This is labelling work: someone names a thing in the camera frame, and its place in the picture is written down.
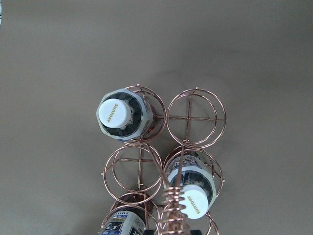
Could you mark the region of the tea bottle white cap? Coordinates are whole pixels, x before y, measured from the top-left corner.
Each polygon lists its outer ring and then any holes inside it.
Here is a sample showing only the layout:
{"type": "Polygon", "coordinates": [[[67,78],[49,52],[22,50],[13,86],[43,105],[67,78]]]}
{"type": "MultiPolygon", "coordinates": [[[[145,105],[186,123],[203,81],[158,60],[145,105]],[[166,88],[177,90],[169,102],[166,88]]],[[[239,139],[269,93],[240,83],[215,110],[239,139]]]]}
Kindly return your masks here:
{"type": "Polygon", "coordinates": [[[104,95],[96,117],[101,131],[119,141],[140,137],[155,127],[152,106],[128,89],[119,89],[104,95]]]}

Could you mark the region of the copper wire bottle basket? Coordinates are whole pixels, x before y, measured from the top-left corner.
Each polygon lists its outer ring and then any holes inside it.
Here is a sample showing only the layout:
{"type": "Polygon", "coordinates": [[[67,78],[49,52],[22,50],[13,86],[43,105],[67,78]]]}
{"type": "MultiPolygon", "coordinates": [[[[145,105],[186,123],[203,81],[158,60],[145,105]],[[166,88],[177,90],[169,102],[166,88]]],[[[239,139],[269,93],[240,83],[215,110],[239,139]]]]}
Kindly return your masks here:
{"type": "MultiPolygon", "coordinates": [[[[147,87],[137,84],[124,89],[141,96],[152,106],[155,127],[140,137],[120,141],[122,146],[108,157],[102,177],[114,203],[126,193],[146,196],[142,203],[149,224],[143,235],[219,234],[210,214],[212,206],[199,219],[189,219],[181,211],[185,208],[180,204],[184,198],[179,185],[183,156],[180,157],[175,186],[168,181],[163,169],[166,157],[178,147],[181,147],[182,154],[186,149],[192,149],[211,155],[208,147],[218,141],[226,128],[226,111],[221,100],[210,91],[194,88],[179,93],[165,106],[161,97],[147,87]]],[[[216,159],[214,166],[219,196],[224,176],[216,159]]]]}

